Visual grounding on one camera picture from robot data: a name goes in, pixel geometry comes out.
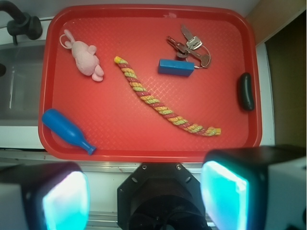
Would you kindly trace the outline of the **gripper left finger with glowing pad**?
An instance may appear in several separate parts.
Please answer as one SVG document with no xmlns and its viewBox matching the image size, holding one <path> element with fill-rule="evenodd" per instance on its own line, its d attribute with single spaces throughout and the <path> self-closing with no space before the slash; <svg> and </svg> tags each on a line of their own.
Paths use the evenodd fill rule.
<svg viewBox="0 0 307 230">
<path fill-rule="evenodd" d="M 84 230 L 89 209 L 89 182 L 74 162 L 0 168 L 2 230 Z"/>
</svg>

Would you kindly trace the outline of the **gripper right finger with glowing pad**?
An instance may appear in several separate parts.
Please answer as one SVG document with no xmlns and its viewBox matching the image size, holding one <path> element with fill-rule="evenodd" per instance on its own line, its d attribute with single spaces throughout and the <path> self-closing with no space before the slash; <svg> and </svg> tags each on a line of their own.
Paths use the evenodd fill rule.
<svg viewBox="0 0 307 230">
<path fill-rule="evenodd" d="M 201 168 L 201 197 L 220 230 L 304 230 L 307 150 L 293 145 L 214 149 Z"/>
</svg>

